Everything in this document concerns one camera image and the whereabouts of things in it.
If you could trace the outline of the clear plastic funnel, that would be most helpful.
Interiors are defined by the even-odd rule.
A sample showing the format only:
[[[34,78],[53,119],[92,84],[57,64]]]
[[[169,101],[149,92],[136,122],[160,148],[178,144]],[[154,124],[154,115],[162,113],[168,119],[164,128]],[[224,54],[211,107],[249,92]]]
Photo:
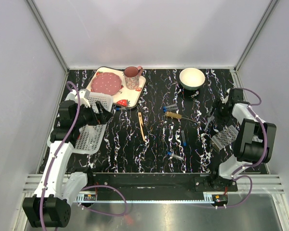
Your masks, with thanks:
[[[208,130],[208,126],[209,126],[210,122],[214,120],[214,112],[215,112],[215,108],[212,107],[207,114],[207,122],[206,122],[206,125],[204,128],[205,131]]]

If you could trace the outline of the wooden test tube clamp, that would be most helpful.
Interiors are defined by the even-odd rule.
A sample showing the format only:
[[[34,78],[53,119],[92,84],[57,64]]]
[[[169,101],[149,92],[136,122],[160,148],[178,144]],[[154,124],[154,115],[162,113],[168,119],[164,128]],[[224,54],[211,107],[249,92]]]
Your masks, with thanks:
[[[143,141],[145,141],[145,135],[144,135],[144,124],[143,124],[143,118],[142,118],[142,113],[138,112],[138,119],[139,119],[139,123],[140,123],[140,131],[141,131],[141,135],[143,138]]]

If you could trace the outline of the brown test tube brush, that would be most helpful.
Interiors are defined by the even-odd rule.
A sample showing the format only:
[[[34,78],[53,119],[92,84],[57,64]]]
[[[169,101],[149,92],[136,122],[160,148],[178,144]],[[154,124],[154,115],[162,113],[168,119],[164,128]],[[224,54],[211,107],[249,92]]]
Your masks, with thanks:
[[[189,121],[191,123],[197,123],[196,121],[190,119],[190,118],[187,118],[187,117],[184,117],[182,116],[181,114],[177,114],[177,113],[174,113],[174,112],[169,112],[169,111],[166,111],[164,113],[164,116],[166,117],[170,117],[170,118],[175,118],[177,120],[186,120],[186,121]]]

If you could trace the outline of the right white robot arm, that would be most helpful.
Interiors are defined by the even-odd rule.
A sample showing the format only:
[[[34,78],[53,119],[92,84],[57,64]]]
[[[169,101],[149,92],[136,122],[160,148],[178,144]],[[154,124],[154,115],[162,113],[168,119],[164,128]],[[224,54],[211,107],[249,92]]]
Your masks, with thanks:
[[[239,129],[228,126],[211,138],[216,151],[233,146],[233,154],[209,176],[208,185],[215,191],[229,187],[240,173],[268,163],[272,157],[276,125],[254,112],[253,104],[244,100],[244,91],[245,88],[228,89],[227,96],[215,100],[209,112],[210,118],[218,122],[227,123],[234,118],[239,123]]]

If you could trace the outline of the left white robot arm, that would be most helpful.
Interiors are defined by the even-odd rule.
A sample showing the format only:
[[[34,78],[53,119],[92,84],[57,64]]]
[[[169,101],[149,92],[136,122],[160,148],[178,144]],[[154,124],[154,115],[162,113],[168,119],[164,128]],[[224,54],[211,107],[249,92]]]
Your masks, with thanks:
[[[79,106],[77,100],[59,104],[58,116],[49,135],[49,158],[33,196],[26,197],[22,207],[34,228],[66,227],[71,205],[83,189],[94,186],[88,171],[75,171],[63,182],[72,153],[95,154],[112,118],[113,99],[109,95],[91,96],[90,106]]]

